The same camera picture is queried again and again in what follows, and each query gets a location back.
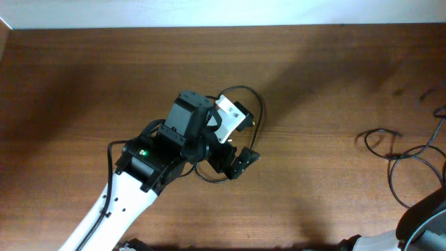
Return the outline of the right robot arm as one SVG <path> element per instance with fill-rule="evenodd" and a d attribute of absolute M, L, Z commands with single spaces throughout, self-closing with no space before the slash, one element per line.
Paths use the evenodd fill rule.
<path fill-rule="evenodd" d="M 344 251 L 445 251 L 445 189 L 411 206 L 397 228 L 375 236 L 353 236 L 335 248 Z"/>

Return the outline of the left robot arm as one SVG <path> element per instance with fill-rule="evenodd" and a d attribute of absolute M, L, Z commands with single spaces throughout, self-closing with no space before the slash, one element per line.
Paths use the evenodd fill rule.
<path fill-rule="evenodd" d="M 151 121 L 142 132 L 121 141 L 120 158 L 107 158 L 107 184 L 62 250 L 112 250 L 130 225 L 172 181 L 203 161 L 227 179 L 237 179 L 260 157 L 252 146 L 238 151 L 233 131 L 260 126 L 261 119 L 223 93 L 203 96 L 183 91 L 166 119 Z"/>

